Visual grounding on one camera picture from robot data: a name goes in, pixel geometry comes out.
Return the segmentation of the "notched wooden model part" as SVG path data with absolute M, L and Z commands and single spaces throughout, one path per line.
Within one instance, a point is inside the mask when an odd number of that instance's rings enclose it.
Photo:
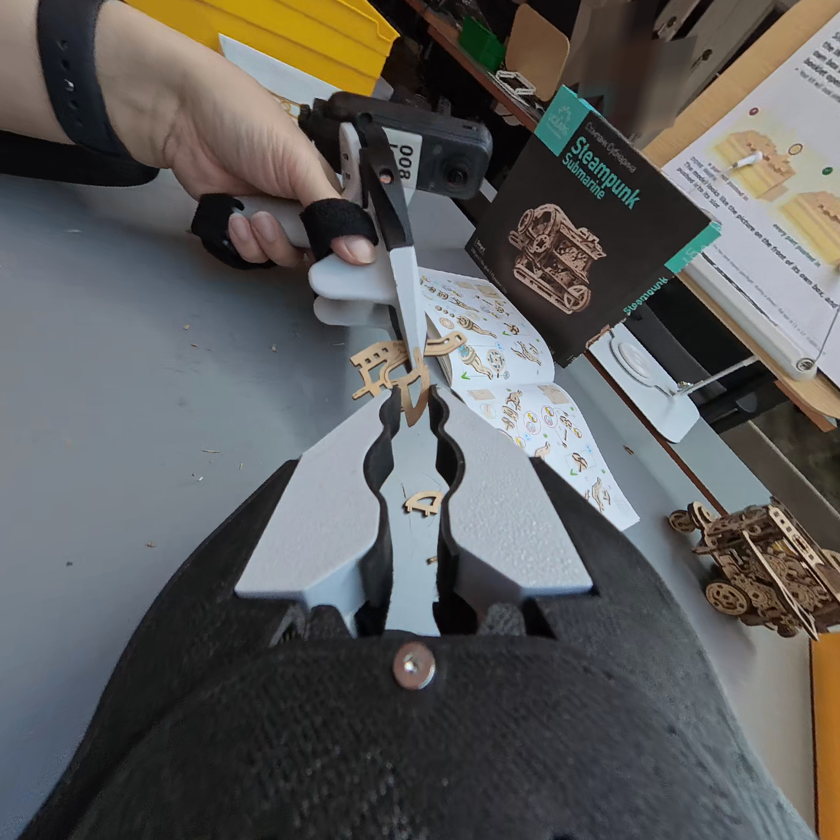
M 467 342 L 461 331 L 452 331 L 441 338 L 428 338 L 423 357 L 440 357 L 454 352 Z M 391 373 L 408 362 L 408 352 L 403 341 L 381 341 L 350 357 L 350 362 L 360 373 L 363 386 L 352 394 L 354 400 L 363 396 L 378 396 L 383 389 L 392 389 L 396 380 Z

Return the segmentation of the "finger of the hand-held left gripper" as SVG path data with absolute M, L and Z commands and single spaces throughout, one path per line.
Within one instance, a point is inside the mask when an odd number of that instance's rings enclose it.
M 427 323 L 416 251 L 413 245 L 405 245 L 390 250 L 388 256 L 395 282 L 402 340 L 411 369 L 417 370 L 420 365 L 417 357 L 420 361 L 424 359 Z

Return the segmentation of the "brown rounded cardboard piece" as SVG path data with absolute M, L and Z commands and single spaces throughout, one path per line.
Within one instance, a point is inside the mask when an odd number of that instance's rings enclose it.
M 560 87 L 570 48 L 564 33 L 523 3 L 513 19 L 505 67 L 527 80 L 538 100 L 550 102 Z

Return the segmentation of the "open instruction booklet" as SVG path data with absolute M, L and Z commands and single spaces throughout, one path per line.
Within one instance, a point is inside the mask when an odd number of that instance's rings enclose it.
M 540 458 L 620 531 L 639 522 L 597 447 L 581 409 L 554 382 L 548 344 L 486 280 L 421 268 L 429 338 L 466 342 L 438 362 L 467 407 Z

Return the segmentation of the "grey machine housing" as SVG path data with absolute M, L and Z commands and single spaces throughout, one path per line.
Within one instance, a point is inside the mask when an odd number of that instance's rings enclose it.
M 582 2 L 563 84 L 642 148 L 793 4 Z

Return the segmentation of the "thin metal rod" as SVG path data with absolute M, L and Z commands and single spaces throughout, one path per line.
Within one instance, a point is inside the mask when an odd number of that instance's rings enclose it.
M 707 387 L 708 385 L 718 382 L 720 379 L 724 378 L 735 371 L 739 371 L 740 369 L 746 368 L 751 364 L 754 364 L 759 361 L 759 358 L 756 355 L 750 355 L 747 358 L 741 360 L 740 362 L 730 365 L 729 367 L 723 369 L 722 371 L 715 373 L 713 375 L 708 376 L 707 378 L 700 380 L 695 383 L 679 383 L 678 390 L 674 392 L 674 396 L 687 396 L 698 390 Z

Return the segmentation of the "person's left forearm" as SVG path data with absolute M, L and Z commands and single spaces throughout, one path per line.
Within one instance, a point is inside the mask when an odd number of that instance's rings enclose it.
M 75 145 L 56 120 L 47 94 L 36 37 L 37 3 L 1 2 L 2 131 Z M 97 52 L 104 52 L 106 37 L 123 40 L 135 37 L 144 30 L 143 19 L 136 9 L 126 3 L 104 2 L 96 32 L 96 68 Z M 100 88 L 106 104 L 101 84 Z

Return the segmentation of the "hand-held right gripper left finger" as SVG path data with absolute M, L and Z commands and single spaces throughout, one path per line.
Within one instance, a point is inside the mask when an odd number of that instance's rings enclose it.
M 401 416 L 398 392 L 382 392 L 293 464 L 237 596 L 333 606 L 357 635 L 383 634 L 393 546 L 381 489 Z

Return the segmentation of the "assembled wooden model vehicle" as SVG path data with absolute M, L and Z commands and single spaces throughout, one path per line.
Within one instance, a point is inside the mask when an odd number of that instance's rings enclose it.
M 698 531 L 695 554 L 713 566 L 707 602 L 719 613 L 781 637 L 803 631 L 818 641 L 839 625 L 839 554 L 821 547 L 776 498 L 723 516 L 698 501 L 668 516 Z

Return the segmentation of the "yellow plastic bin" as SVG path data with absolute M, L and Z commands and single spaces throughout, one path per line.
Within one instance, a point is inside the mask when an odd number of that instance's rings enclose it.
M 129 5 L 234 61 L 269 58 L 329 85 L 372 94 L 397 30 L 369 2 L 129 1 Z

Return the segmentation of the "white paper sheet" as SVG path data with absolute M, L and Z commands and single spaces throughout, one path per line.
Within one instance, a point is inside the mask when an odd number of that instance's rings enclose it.
M 270 91 L 294 120 L 298 119 L 302 106 L 311 107 L 316 99 L 327 100 L 339 91 L 328 82 L 234 38 L 219 35 L 218 39 L 226 59 Z

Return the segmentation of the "black model kit box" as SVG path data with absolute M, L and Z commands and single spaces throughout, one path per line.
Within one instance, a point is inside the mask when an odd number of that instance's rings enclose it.
M 720 234 L 717 220 L 561 87 L 465 248 L 567 366 Z

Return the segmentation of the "white clip bar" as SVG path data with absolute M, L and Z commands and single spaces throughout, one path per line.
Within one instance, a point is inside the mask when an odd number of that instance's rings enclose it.
M 773 372 L 796 382 L 816 378 L 814 354 L 793 340 L 735 283 L 704 256 L 696 257 L 679 277 L 700 302 Z

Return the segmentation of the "white instruction sheet board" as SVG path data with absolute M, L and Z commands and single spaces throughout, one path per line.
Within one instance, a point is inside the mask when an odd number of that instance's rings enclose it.
M 802 1 L 794 4 L 760 38 L 756 38 L 744 49 L 730 67 L 686 107 L 670 128 L 644 148 L 644 155 L 657 167 L 674 159 L 789 59 L 838 10 L 838 1 Z M 687 273 L 680 272 L 678 278 L 682 286 L 697 299 L 698 304 L 734 340 L 758 358 L 784 397 L 820 431 L 828 433 L 836 428 L 839 391 L 833 382 L 823 373 L 809 381 L 797 381 L 784 374 L 762 346 L 750 338 Z

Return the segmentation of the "person's left hand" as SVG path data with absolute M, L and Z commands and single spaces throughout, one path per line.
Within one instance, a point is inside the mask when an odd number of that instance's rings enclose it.
M 122 144 L 172 171 L 190 196 L 261 194 L 304 207 L 338 198 L 336 176 L 278 100 L 217 52 L 121 2 L 102 6 L 96 50 Z

